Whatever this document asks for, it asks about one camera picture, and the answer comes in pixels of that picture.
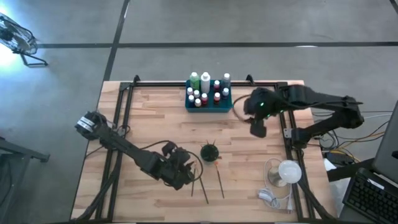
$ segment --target wooden tabletop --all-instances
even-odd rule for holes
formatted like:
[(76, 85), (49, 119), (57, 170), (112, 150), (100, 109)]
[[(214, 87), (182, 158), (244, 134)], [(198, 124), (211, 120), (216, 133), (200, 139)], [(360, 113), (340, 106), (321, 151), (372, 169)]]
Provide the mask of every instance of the wooden tabletop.
[[(288, 81), (303, 84), (303, 81)], [(104, 82), (98, 110), (108, 120), (113, 120), (120, 82)], [(253, 87), (234, 87), (233, 100), (250, 94)], [(284, 142), (278, 117), (266, 121), (267, 137), (257, 138), (249, 133), (249, 125), (229, 113), (187, 113), (185, 89), (179, 87), (134, 88), (129, 115), (131, 132), (126, 139), (138, 147), (161, 140), (171, 140), (189, 151), (200, 155), (201, 146), (215, 141), (220, 151), (218, 170), (223, 184), (225, 199), (214, 164), (205, 164), (203, 184), (210, 204), (206, 200), (199, 181), (191, 197), (192, 185), (176, 191), (166, 187), (141, 172), (133, 159), (124, 155), (114, 211), (114, 222), (281, 222), (296, 221), (296, 211), (276, 210), (257, 197), (264, 187), (264, 162), (272, 157), (286, 159)], [(122, 123), (124, 105), (119, 123)], [(236, 110), (243, 116), (243, 100)], [(295, 111), (298, 127), (313, 124), (310, 109)], [(88, 153), (99, 146), (90, 142)], [(163, 144), (148, 150), (161, 152)], [(85, 160), (79, 188), (76, 194), (72, 218), (78, 217), (91, 203), (100, 189), (106, 150), (100, 149)], [(310, 188), (320, 203), (333, 215), (334, 201), (326, 176), (325, 166), (318, 147), (305, 149), (304, 161)], [(277, 166), (271, 161), (266, 170)], [(277, 197), (288, 194), (289, 188), (272, 188)], [(110, 191), (105, 200), (107, 211)], [(302, 192), (301, 203), (305, 217), (307, 209)]]

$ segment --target black keyboard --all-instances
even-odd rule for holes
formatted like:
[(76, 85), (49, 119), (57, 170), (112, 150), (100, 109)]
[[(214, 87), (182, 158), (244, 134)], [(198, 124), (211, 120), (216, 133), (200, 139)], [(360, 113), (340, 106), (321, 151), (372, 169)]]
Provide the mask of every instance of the black keyboard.
[(398, 189), (366, 169), (351, 178), (343, 203), (375, 223), (398, 224)]

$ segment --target bottle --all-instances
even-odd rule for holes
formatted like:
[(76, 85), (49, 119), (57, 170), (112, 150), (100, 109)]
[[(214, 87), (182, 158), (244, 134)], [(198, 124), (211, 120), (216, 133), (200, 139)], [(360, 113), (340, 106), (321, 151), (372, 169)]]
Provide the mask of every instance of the bottle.
[(218, 104), (220, 102), (220, 93), (214, 94), (214, 104)]
[(223, 98), (227, 98), (229, 95), (229, 89), (228, 88), (224, 88), (223, 90)]
[(190, 96), (193, 94), (193, 89), (191, 87), (187, 88), (187, 94)]
[(193, 104), (193, 102), (195, 102), (195, 97), (193, 97), (193, 95), (188, 96), (188, 101)]
[(200, 107), (201, 106), (201, 101), (200, 99), (195, 99), (195, 106)]
[(201, 95), (201, 103), (203, 105), (207, 104), (207, 94), (206, 93), (202, 93), (202, 95)]
[(220, 81), (216, 80), (214, 81), (214, 92), (218, 92), (220, 90)]
[(207, 72), (203, 72), (200, 77), (200, 88), (202, 93), (209, 93), (210, 91), (210, 75)]
[(199, 92), (199, 90), (195, 90), (195, 91), (193, 92), (193, 96), (194, 96), (195, 98), (199, 98), (199, 97), (200, 97), (200, 92)]
[(231, 75), (229, 73), (225, 73), (223, 79), (221, 80), (221, 87), (222, 88), (229, 88), (231, 87)]
[(200, 88), (200, 78), (199, 75), (196, 72), (192, 72), (191, 76), (189, 76), (190, 84), (191, 87), (194, 90), (199, 90)]

